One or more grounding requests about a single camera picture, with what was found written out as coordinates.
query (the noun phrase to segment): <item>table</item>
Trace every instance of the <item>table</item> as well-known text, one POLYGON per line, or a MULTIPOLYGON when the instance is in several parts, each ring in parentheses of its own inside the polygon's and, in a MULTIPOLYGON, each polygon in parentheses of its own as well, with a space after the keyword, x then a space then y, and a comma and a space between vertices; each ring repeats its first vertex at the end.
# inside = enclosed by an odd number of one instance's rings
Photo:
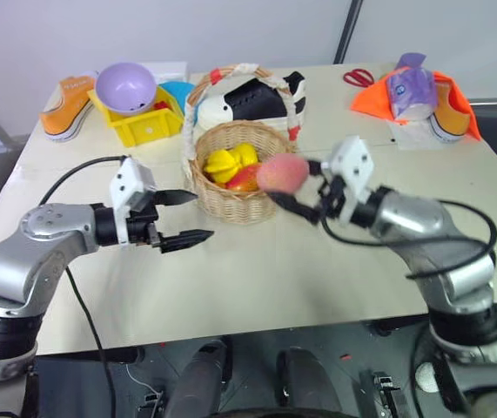
MULTIPOLYGON (((306 67, 306 121, 299 148, 323 158, 345 135, 366 140, 376 164, 371 186, 457 199, 478 206, 497 224, 497 156, 484 143, 461 142, 438 151, 400 151, 386 123, 348 110, 358 88, 341 81, 355 66, 375 77, 387 64, 306 67)), ((276 70, 285 76, 291 69, 276 70)), ((231 84, 221 86, 230 88, 231 84)), ((66 170, 85 160, 130 153, 147 164, 160 188, 182 187, 180 138, 138 148, 121 146, 92 111, 77 138, 47 140, 40 125, 30 136, 0 194, 0 240, 66 170)), ((110 204, 109 182, 117 164, 97 165, 64 183, 51 201, 110 204)), ((309 181, 301 199, 313 202, 309 181)), ((465 233, 486 237, 481 221, 454 211, 465 233)), ((385 249, 342 246, 318 228, 278 211, 266 222, 235 226, 207 217, 195 204, 163 208, 158 230, 204 228, 215 235, 189 250, 161 255, 149 247, 107 247, 71 263, 101 340, 125 347, 199 336, 421 314, 426 306, 406 267, 385 249)), ((346 234, 366 238, 347 227, 346 234)), ((494 280, 497 299, 497 274, 494 280)), ((68 280, 58 285, 38 336, 40 354, 95 348, 68 280)))

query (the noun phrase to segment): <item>basket handle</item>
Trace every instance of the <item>basket handle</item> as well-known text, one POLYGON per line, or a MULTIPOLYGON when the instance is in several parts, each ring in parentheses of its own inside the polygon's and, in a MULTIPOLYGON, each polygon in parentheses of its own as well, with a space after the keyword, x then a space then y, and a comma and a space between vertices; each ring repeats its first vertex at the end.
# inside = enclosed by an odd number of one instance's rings
POLYGON ((289 84, 283 78, 273 75, 272 72, 260 67, 258 64, 231 64, 226 67, 218 67, 209 74, 205 74, 186 99, 185 122, 182 134, 185 142, 185 156, 188 160, 193 161, 196 158, 196 149, 194 146, 194 116, 196 106, 205 98, 210 87, 222 79, 244 75, 253 75, 262 83, 277 90, 286 108, 286 125, 289 132, 289 139, 291 141, 296 140, 300 126, 294 100, 289 90, 289 84))

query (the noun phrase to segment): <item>red scissors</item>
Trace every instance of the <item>red scissors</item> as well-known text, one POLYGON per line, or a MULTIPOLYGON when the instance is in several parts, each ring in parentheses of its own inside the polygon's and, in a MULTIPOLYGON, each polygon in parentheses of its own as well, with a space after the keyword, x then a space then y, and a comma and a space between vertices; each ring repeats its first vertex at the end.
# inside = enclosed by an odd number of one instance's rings
POLYGON ((370 71, 364 70, 362 68, 356 68, 343 74, 343 81, 345 83, 363 88, 366 88, 369 85, 374 84, 375 82, 370 71))

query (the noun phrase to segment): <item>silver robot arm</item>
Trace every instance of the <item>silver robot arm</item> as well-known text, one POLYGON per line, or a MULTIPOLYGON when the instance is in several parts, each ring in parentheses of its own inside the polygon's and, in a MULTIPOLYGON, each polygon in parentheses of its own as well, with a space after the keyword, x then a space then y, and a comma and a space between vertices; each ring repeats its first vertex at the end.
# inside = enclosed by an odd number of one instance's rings
POLYGON ((47 204, 26 213, 0 242, 0 416, 33 416, 33 362, 42 318, 64 269, 99 246, 148 244, 162 253, 194 246, 211 231, 158 233, 155 205, 180 205, 196 196, 157 191, 151 172, 132 158, 111 183, 114 207, 47 204))
MULTIPOLYGON (((361 226, 406 262, 418 276, 415 282, 428 306, 430 331, 440 349, 433 365, 444 404, 454 412, 476 414, 480 407, 474 408, 475 403, 485 405, 486 401, 480 402, 483 396, 493 399, 497 394, 497 316, 491 255, 452 268, 480 253, 483 243, 467 239, 437 200, 407 196, 386 187, 370 190, 367 183, 373 161, 359 137, 347 138, 326 160, 309 163, 312 175, 325 178, 317 206, 300 204, 283 193, 270 196, 279 206, 314 225, 321 222, 331 236, 347 244, 362 245, 339 237, 327 220, 361 226), (444 237, 453 240, 409 244, 417 239, 444 237)), ((497 411, 473 416, 497 416, 497 411)))

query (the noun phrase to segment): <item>yellow crate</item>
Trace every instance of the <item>yellow crate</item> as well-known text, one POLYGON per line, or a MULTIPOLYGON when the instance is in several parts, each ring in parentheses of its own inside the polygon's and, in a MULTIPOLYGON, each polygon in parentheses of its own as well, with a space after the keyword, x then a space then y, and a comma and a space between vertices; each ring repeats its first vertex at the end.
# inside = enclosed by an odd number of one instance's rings
POLYGON ((180 132, 185 118, 177 100, 162 87, 158 87, 155 103, 165 102, 171 109, 148 111, 128 118, 103 106, 95 90, 88 91, 88 96, 103 114, 107 125, 117 131, 124 146, 136 146, 176 135, 180 132))

